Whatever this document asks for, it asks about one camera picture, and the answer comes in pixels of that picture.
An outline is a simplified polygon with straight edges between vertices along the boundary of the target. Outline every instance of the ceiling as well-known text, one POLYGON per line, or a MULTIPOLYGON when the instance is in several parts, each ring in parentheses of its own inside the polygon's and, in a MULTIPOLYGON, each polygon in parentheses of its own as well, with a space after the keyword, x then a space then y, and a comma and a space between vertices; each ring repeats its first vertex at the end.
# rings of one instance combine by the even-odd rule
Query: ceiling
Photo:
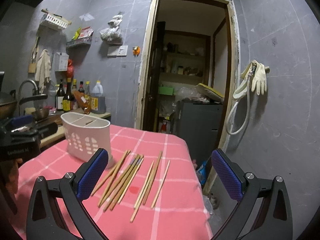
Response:
POLYGON ((183 0, 161 0, 158 21, 166 22, 166 30, 181 30, 212 35, 225 17, 223 8, 183 0))

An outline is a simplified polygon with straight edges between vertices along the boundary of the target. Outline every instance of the plastic jug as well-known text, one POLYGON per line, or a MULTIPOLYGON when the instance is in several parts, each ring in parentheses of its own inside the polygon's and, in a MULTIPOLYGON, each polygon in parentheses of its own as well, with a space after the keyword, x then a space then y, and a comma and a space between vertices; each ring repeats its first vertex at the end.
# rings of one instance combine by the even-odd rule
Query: plastic jug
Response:
POLYGON ((104 114, 106 111, 106 97, 103 95, 103 87, 99 80, 91 93, 91 111, 95 114, 104 114))

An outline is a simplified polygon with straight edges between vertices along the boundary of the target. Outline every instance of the cutting board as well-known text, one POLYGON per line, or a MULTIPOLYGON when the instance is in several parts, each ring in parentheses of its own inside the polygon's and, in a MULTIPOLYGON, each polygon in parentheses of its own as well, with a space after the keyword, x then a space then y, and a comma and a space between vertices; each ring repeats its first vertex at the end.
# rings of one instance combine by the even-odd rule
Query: cutting board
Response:
POLYGON ((39 52, 39 41, 40 41, 40 37, 36 37, 36 44, 34 45, 31 51, 31 58, 30 58, 28 73, 36 72, 36 66, 37 66, 36 59, 39 52))

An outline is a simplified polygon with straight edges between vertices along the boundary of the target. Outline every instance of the green box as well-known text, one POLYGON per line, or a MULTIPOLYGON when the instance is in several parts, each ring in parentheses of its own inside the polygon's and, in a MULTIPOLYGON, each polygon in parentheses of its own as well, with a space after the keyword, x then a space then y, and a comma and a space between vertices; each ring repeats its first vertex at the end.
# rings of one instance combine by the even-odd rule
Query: green box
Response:
POLYGON ((173 95, 173 88, 159 87, 158 88, 158 94, 172 96, 173 95))

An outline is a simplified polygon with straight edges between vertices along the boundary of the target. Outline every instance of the pink checkered tablecloth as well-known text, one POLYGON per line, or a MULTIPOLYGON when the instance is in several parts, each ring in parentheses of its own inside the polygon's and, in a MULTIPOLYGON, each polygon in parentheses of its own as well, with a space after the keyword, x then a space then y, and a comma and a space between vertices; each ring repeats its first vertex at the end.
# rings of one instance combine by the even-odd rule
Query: pink checkered tablecloth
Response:
MULTIPOLYGON (((132 151, 127 156, 121 171, 130 163, 133 155, 144 155, 144 161, 129 190, 113 211, 107 210, 104 213, 102 208, 97 207, 106 184, 93 197, 83 201, 83 205, 93 220, 110 240, 205 240, 212 238, 207 221, 209 214, 204 207, 201 187, 184 140, 174 135, 115 125, 110 126, 110 138, 112 155, 116 161, 119 161, 125 150, 132 151), (130 223, 133 205, 148 169, 152 161, 156 161, 160 150, 163 151, 163 156, 147 203, 145 206, 141 205, 135 220, 130 223), (170 160, 170 166, 163 188, 156 207, 151 209, 151 203, 168 160, 170 160)), ((68 171, 75 172, 82 163, 68 154, 67 143, 66 140, 57 143, 19 169, 19 190, 16 194, 18 214, 11 222, 24 239, 26 239, 28 203, 35 179, 39 175, 46 179, 61 178, 68 171)), ((101 178, 107 173, 108 171, 104 171, 101 178)), ((58 203, 70 231, 80 236, 68 215, 63 200, 58 199, 58 203)))

